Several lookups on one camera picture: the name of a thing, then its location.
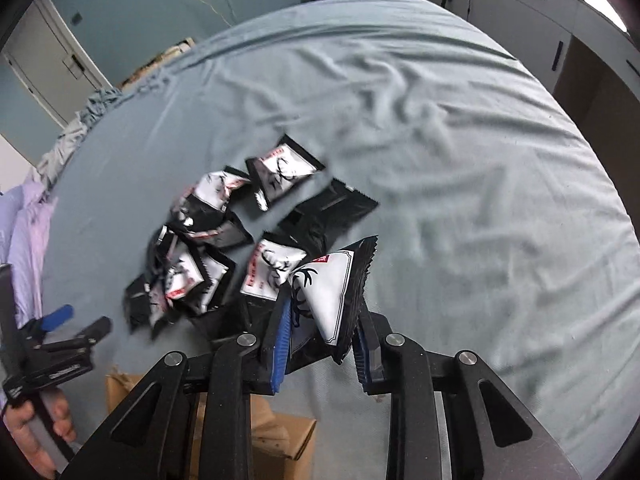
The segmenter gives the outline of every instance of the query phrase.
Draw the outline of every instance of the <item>bed sheet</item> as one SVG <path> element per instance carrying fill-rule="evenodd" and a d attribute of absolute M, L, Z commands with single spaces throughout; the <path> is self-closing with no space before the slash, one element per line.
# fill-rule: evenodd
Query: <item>bed sheet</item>
<path fill-rule="evenodd" d="M 482 32 L 424 0 L 325 0 L 196 46 L 125 92 L 94 125 L 54 196 L 46 312 L 65 336 L 107 315 L 96 371 L 65 385 L 81 438 L 105 415 L 111 364 L 145 372 L 206 350 L 188 322 L 129 335 L 122 294 L 175 196 L 242 167 L 288 133 L 327 171 L 255 237 L 336 176 L 380 202 L 336 247 L 378 234 L 366 299 L 426 349 L 477 351 L 585 480 L 640 412 L 640 258 L 618 194 L 543 86 Z M 251 248 L 230 253 L 242 269 Z M 383 478 L 389 400 L 353 361 L 288 376 L 276 410 L 318 419 L 315 478 Z"/>

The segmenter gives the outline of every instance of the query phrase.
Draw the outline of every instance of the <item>black cabinet handle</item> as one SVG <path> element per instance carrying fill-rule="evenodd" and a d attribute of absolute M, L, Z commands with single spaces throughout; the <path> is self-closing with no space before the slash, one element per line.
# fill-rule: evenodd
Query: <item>black cabinet handle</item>
<path fill-rule="evenodd" d="M 633 63 L 631 63 L 631 62 L 627 59 L 627 60 L 626 60 L 626 64 L 628 64 L 628 65 L 631 67 L 631 70 L 633 70 L 633 71 L 638 75 L 638 77 L 640 77 L 640 70 L 638 70 L 638 69 L 633 65 Z"/>
<path fill-rule="evenodd" d="M 558 50 L 556 50 L 556 57 L 554 58 L 554 63 L 551 66 L 551 70 L 553 72 L 558 70 L 558 62 L 560 61 L 560 56 L 562 56 L 563 48 L 564 48 L 564 41 L 558 41 Z"/>

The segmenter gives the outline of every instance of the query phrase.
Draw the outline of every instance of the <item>silver bolt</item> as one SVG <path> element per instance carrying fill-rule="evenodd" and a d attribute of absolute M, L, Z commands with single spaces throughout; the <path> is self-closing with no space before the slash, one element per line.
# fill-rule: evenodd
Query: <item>silver bolt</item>
<path fill-rule="evenodd" d="M 182 354 L 180 352 L 169 352 L 164 356 L 164 364 L 167 366 L 177 366 L 182 362 Z"/>
<path fill-rule="evenodd" d="M 240 346 L 253 346 L 255 345 L 255 342 L 258 341 L 255 337 L 255 335 L 253 334 L 241 334 L 238 336 L 238 339 L 236 339 L 236 342 L 240 345 Z"/>
<path fill-rule="evenodd" d="M 458 356 L 458 359 L 465 365 L 474 365 L 478 362 L 478 358 L 473 352 L 462 352 L 462 354 Z"/>
<path fill-rule="evenodd" d="M 391 346 L 402 346 L 404 344 L 404 336 L 402 334 L 389 334 L 385 337 L 385 341 Z"/>

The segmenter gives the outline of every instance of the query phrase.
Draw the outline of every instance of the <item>mattress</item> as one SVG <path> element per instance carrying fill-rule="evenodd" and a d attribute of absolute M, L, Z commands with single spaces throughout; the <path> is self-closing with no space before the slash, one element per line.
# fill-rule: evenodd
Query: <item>mattress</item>
<path fill-rule="evenodd" d="M 380 236 L 369 308 L 425 349 L 476 351 L 585 480 L 640 412 L 640 252 L 612 182 L 580 131 L 510 54 L 423 0 L 324 0 L 245 22 L 139 81 L 98 123 L 53 195 L 45 311 L 70 335 L 107 315 L 96 370 L 66 384 L 81 438 L 106 414 L 111 365 L 148 370 L 206 351 L 179 322 L 130 335 L 124 288 L 174 197 L 207 171 L 287 133 L 327 171 L 265 214 L 254 237 L 340 178 L 380 207 L 335 247 Z M 251 248 L 229 255 L 236 279 Z M 315 478 L 383 478 L 389 398 L 353 361 L 287 376 L 274 409 L 318 419 Z"/>

